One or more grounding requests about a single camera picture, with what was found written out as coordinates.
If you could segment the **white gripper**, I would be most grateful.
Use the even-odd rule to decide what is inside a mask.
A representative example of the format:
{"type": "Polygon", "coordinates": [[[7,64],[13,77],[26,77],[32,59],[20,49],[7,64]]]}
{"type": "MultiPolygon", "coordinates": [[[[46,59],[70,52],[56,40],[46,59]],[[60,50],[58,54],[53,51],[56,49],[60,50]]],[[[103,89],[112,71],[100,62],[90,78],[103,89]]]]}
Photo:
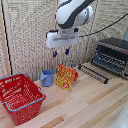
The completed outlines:
{"type": "MultiPolygon", "coordinates": [[[[78,43],[79,33],[60,33],[58,30],[50,30],[46,34],[46,46],[53,49],[53,58],[57,56],[56,47],[70,46],[78,43]]],[[[65,54],[69,55],[70,47],[66,48],[65,54]]]]}

